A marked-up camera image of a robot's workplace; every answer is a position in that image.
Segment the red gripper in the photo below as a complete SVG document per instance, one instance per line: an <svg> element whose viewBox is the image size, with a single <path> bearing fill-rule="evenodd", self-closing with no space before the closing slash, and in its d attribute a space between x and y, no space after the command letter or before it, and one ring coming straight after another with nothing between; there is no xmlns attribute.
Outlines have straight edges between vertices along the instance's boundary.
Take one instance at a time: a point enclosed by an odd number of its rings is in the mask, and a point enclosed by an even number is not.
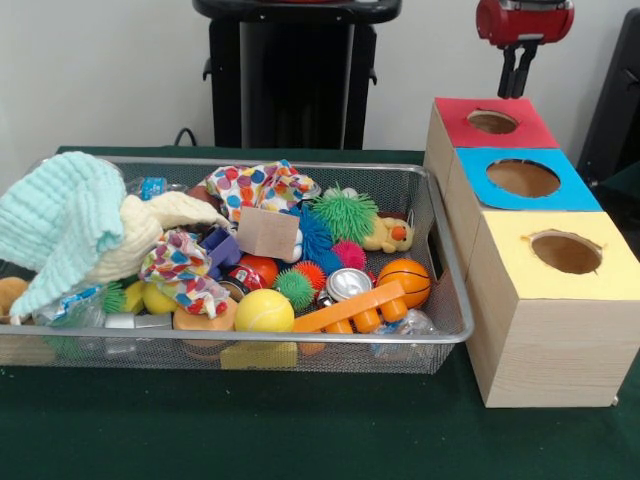
<svg viewBox="0 0 640 480"><path fill-rule="evenodd" d="M479 37L491 45L504 47L503 66L498 86L500 98L520 98L538 46L523 45L515 68L515 48L522 41L556 43L570 31L575 17L572 1L498 1L481 0L476 7Z"/></svg>

